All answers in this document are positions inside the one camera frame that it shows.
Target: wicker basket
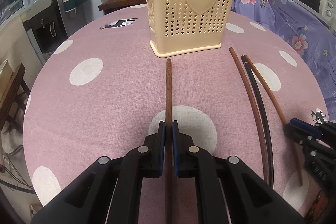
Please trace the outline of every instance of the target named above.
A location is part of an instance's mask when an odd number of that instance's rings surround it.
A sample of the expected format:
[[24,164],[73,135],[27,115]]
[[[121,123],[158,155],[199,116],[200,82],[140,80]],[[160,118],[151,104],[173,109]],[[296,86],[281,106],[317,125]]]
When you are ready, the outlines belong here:
[[232,0],[147,0],[158,57],[221,47]]

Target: polka dot tablecloth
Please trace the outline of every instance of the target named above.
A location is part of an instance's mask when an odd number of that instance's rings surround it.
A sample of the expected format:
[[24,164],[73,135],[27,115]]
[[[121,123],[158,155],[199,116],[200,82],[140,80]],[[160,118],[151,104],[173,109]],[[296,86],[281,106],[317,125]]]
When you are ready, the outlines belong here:
[[[76,32],[44,65],[24,119],[26,163],[43,205],[100,156],[124,156],[157,132],[165,118],[166,60],[154,55],[149,41],[147,7],[129,7]],[[256,125],[229,47],[255,63],[287,120],[314,124],[311,111],[327,113],[322,93],[301,57],[247,17],[230,13],[221,44],[172,57],[172,116],[195,145],[221,158],[236,155],[262,177]],[[303,169],[298,186],[290,142],[259,88],[272,136],[274,189],[305,214],[319,188]],[[176,187],[177,222],[197,223],[193,180],[179,179]],[[164,178],[144,179],[139,223],[164,223],[164,200]]]

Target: floor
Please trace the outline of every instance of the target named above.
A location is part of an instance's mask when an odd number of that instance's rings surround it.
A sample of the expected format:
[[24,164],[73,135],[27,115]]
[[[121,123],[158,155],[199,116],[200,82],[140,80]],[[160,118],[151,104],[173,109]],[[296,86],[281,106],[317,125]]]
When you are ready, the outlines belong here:
[[[12,109],[10,113],[13,115],[17,112],[17,106],[14,103],[12,106]],[[23,111],[19,110],[17,112],[16,120],[23,124]],[[11,153],[18,145],[23,144],[22,141],[22,134],[17,132],[15,129],[9,128],[9,125],[6,124],[1,132],[1,139],[2,139],[2,146],[4,149],[4,152]],[[10,166],[8,162],[8,158],[5,156],[5,164],[6,167],[18,177],[13,167]],[[13,156],[9,156],[10,160],[12,161],[13,165],[16,167],[16,169],[19,171],[19,173],[22,175],[22,177],[26,180],[26,182],[29,185],[32,185],[31,180],[29,178],[27,166],[26,166],[26,160],[25,160],[25,154],[24,149],[21,150],[19,153]],[[0,179],[9,182],[13,185],[17,185],[17,182],[10,177],[10,175],[6,172],[4,174],[0,174]],[[30,205],[41,205],[37,195],[35,194],[29,194],[24,193],[18,190],[13,190],[11,188],[8,188],[5,185],[0,184],[0,187],[4,194],[6,195],[8,201],[13,206],[14,210],[18,213],[18,215],[23,219],[23,221],[27,224],[31,222],[31,214],[30,214]]]

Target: basket base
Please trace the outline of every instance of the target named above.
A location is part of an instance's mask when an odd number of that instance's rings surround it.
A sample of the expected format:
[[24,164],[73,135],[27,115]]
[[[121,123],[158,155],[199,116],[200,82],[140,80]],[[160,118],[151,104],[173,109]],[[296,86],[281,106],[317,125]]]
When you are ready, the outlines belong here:
[[198,48],[189,48],[187,50],[176,51],[176,52],[168,52],[168,53],[165,53],[165,54],[161,54],[155,48],[154,43],[152,42],[152,40],[149,42],[149,44],[151,45],[152,50],[155,53],[155,55],[157,57],[160,57],[160,58],[170,57],[170,56],[184,54],[184,53],[189,53],[189,52],[198,52],[198,51],[204,51],[204,50],[212,50],[214,48],[220,48],[220,47],[222,47],[222,44],[219,43],[218,45],[213,45],[213,46],[198,47]]

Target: dark wooden counter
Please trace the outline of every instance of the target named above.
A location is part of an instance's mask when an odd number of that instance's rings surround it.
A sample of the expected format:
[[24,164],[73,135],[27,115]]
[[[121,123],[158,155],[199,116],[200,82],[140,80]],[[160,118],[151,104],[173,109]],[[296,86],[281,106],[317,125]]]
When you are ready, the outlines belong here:
[[146,3],[146,0],[108,0],[107,2],[99,5],[98,8],[99,11],[104,11],[104,14],[108,14],[121,8],[144,3]]

